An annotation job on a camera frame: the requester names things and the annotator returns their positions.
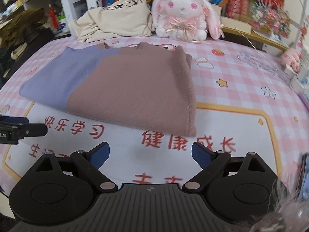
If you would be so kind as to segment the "purple and mauve sweater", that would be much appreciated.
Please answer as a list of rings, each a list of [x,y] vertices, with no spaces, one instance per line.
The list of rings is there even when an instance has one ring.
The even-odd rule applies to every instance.
[[[192,56],[139,43],[106,43],[63,53],[26,81],[20,95],[84,118],[194,137]]]

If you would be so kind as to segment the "pink checkered cartoon desk mat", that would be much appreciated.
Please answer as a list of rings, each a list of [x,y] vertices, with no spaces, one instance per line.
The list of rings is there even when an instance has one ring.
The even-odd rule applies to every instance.
[[[100,122],[34,102],[19,93],[21,86],[59,56],[65,48],[98,44],[113,48],[148,43],[167,50],[181,46],[192,56],[196,98],[194,137],[164,134]],[[102,142],[110,156],[100,167],[116,185],[123,183],[185,184],[201,167],[191,147],[199,142],[211,151],[233,157],[257,153],[289,190],[299,180],[301,157],[308,152],[308,110],[288,86],[278,58],[224,40],[202,43],[170,38],[120,37],[79,43],[74,37],[50,41],[32,55],[1,89],[1,113],[45,124],[43,137],[17,145],[1,145],[1,189],[13,187],[46,152],[66,158]]]

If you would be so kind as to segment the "olive brown garment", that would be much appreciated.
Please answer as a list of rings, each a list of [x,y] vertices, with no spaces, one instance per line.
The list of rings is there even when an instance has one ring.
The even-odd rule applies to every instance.
[[[1,49],[9,49],[23,37],[27,26],[39,23],[45,17],[45,10],[29,9],[11,19],[1,28]]]

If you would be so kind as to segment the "smartphone at mat edge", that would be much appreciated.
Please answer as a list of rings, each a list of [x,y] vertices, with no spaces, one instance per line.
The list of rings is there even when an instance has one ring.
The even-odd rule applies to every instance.
[[[308,200],[309,197],[309,154],[302,156],[300,168],[300,178],[297,185],[299,197],[302,200]]]

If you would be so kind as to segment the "white green tub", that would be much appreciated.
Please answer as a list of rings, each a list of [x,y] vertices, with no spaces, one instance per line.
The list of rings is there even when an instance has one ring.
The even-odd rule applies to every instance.
[[[65,15],[61,15],[58,17],[58,23],[59,23],[59,27],[62,31],[62,33],[69,33],[70,30],[69,30],[69,25],[68,25],[68,22],[66,20],[66,17]]]

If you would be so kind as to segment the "red tassel ornament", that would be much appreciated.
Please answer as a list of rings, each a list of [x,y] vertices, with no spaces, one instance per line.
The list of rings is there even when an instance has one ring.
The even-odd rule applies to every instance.
[[[58,21],[57,21],[56,14],[54,12],[54,8],[51,6],[51,4],[49,4],[49,14],[50,14],[50,18],[52,20],[52,24],[53,24],[54,29],[58,29],[59,24],[58,24]]]

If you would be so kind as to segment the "white charger plug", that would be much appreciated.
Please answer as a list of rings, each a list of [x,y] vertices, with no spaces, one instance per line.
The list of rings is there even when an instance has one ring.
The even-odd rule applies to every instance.
[[[285,66],[284,72],[290,77],[289,86],[297,94],[308,91],[308,65],[300,65],[299,73],[292,70],[290,66]]]

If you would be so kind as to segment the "small pink pig plush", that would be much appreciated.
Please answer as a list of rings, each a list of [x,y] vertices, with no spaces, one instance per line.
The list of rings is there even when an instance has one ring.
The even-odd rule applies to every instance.
[[[281,55],[281,63],[290,66],[296,73],[300,71],[302,54],[294,48],[289,48]]]

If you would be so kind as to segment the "cream printed garment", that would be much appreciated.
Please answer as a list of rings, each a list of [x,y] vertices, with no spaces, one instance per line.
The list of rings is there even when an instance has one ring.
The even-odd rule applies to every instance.
[[[148,37],[154,32],[146,0],[119,0],[110,6],[90,9],[69,27],[79,43],[116,37]]]

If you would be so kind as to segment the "pink white bunny plush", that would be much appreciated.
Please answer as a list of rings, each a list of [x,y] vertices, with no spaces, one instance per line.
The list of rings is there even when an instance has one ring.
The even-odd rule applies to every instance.
[[[221,19],[207,0],[153,0],[155,34],[161,38],[205,41],[224,37]]]

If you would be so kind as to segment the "colourful bead decoration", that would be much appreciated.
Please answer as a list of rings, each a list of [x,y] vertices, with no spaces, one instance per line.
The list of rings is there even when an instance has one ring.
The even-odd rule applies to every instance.
[[[281,41],[290,36],[290,16],[277,2],[262,0],[252,2],[249,15],[255,32],[275,41]]]

